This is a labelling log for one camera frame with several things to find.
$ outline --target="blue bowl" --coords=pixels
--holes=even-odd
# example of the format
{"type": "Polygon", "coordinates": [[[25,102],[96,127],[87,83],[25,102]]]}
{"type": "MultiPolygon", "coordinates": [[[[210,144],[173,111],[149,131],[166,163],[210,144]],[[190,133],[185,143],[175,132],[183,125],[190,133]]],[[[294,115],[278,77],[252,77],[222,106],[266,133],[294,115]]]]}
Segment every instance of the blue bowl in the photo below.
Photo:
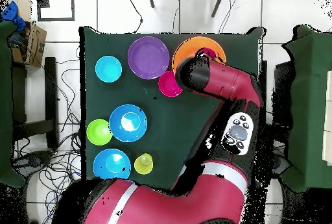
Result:
{"type": "Polygon", "coordinates": [[[122,142],[139,140],[147,131],[148,121],[138,106],[118,106],[110,116],[110,130],[122,142]]]}
{"type": "Polygon", "coordinates": [[[121,63],[113,56],[103,56],[96,63],[96,74],[103,82],[114,82],[121,73],[121,63]]]}
{"type": "Polygon", "coordinates": [[[118,149],[105,149],[93,161],[93,172],[101,179],[127,179],[131,169],[129,158],[118,149]]]}

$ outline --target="purple plate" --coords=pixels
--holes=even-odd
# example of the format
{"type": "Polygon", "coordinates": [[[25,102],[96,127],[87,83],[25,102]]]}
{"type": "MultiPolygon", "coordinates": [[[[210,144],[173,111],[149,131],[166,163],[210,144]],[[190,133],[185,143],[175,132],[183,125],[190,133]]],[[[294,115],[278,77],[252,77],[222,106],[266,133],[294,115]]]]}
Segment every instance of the purple plate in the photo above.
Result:
{"type": "Polygon", "coordinates": [[[142,37],[129,47],[128,64],[139,78],[158,78],[169,67],[169,50],[155,37],[142,37]]]}

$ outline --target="robot control buttons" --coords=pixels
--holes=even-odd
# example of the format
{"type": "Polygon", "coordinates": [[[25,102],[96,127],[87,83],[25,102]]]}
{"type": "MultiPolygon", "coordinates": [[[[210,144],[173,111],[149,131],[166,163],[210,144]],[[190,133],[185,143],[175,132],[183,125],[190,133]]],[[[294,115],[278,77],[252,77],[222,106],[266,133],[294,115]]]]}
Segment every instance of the robot control buttons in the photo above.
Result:
{"type": "Polygon", "coordinates": [[[230,136],[235,139],[238,139],[240,141],[245,141],[245,139],[248,136],[248,133],[247,133],[246,129],[242,128],[241,126],[236,125],[230,129],[230,136]]]}
{"type": "Polygon", "coordinates": [[[243,149],[243,148],[244,148],[243,143],[240,142],[240,141],[238,141],[238,142],[236,143],[236,146],[237,146],[239,149],[243,149]]]}
{"type": "Polygon", "coordinates": [[[223,148],[233,155],[245,155],[249,149],[253,129],[254,122],[248,114],[233,114],[221,138],[223,148]]]}
{"type": "Polygon", "coordinates": [[[231,137],[227,138],[227,143],[230,145],[233,145],[235,143],[235,140],[231,137]]]}

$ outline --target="dark green table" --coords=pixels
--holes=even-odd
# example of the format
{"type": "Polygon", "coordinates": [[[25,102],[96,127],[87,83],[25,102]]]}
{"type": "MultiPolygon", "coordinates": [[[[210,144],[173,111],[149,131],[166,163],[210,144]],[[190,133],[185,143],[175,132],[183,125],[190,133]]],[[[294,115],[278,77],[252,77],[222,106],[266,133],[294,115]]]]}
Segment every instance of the dark green table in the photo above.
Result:
{"type": "Polygon", "coordinates": [[[332,34],[306,25],[284,45],[294,62],[296,78],[290,90],[293,128],[288,159],[292,167],[281,178],[295,192],[332,189],[332,166],[322,160],[327,72],[332,70],[332,34]]]}
{"type": "Polygon", "coordinates": [[[84,27],[86,126],[97,118],[108,121],[115,108],[127,103],[142,108],[148,119],[147,132],[136,142],[123,143],[112,138],[108,144],[96,146],[87,140],[87,176],[94,176],[93,160],[99,152],[116,148],[125,152],[132,163],[129,179],[157,188],[171,188],[193,142],[219,103],[190,92],[169,98],[159,91],[158,79],[146,81],[137,77],[127,62],[128,49],[136,39],[143,36],[160,39],[169,50],[171,69],[171,57],[184,40],[205,36],[221,45],[228,64],[257,74],[258,41],[263,35],[262,28],[251,29],[247,34],[97,34],[84,27]],[[123,66],[119,80],[110,84],[100,81],[95,74],[96,62],[106,55],[116,57],[123,66]],[[140,175],[134,169],[135,159],[143,153],[152,155],[154,161],[154,168],[148,175],[140,175]]]}

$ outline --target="white tile floor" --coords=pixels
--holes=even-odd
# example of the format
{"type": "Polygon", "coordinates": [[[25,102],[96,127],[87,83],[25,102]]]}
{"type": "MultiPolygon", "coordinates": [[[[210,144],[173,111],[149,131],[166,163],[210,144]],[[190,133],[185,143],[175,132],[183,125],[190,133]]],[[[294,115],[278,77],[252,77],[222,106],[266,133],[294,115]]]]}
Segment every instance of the white tile floor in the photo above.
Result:
{"type": "MultiPolygon", "coordinates": [[[[32,20],[37,20],[36,0],[31,0],[32,20]]],[[[50,0],[50,8],[41,10],[42,18],[67,18],[71,0],[50,0]]],[[[133,0],[141,13],[143,23],[138,32],[172,32],[174,13],[178,0],[154,0],[155,8],[150,7],[149,0],[133,0]]],[[[263,26],[267,34],[263,38],[263,58],[268,62],[268,101],[267,109],[271,111],[270,96],[274,87],[273,71],[276,64],[289,60],[282,43],[292,38],[292,29],[299,24],[308,24],[321,31],[332,27],[331,6],[324,0],[236,0],[232,7],[227,24],[221,27],[222,21],[230,9],[230,0],[222,0],[214,18],[211,13],[216,0],[181,0],[180,10],[176,13],[174,32],[179,32],[178,16],[180,11],[180,32],[246,33],[252,27],[263,26]]],[[[124,33],[133,32],[139,24],[139,16],[129,0],[75,0],[74,21],[43,21],[37,25],[47,31],[47,43],[44,56],[55,56],[57,62],[76,60],[80,26],[90,26],[100,32],[124,33]]],[[[61,74],[69,68],[78,68],[78,62],[57,64],[58,85],[69,98],[73,93],[61,80],[61,74]]],[[[73,87],[75,100],[72,111],[80,119],[80,84],[77,70],[67,71],[64,80],[73,87]]],[[[45,117],[43,70],[29,68],[27,79],[27,118],[36,121],[45,117]]],[[[66,103],[58,94],[59,123],[66,119],[66,103]]],[[[66,126],[61,137],[71,134],[71,126],[66,126]]],[[[34,136],[27,151],[46,149],[45,136],[34,136]]],[[[61,150],[69,149],[65,144],[61,150]]],[[[37,174],[31,178],[28,188],[29,218],[41,223],[47,215],[45,197],[49,189],[44,187],[37,174]]],[[[268,187],[265,224],[278,224],[281,219],[282,194],[280,184],[272,180],[268,187]]]]}

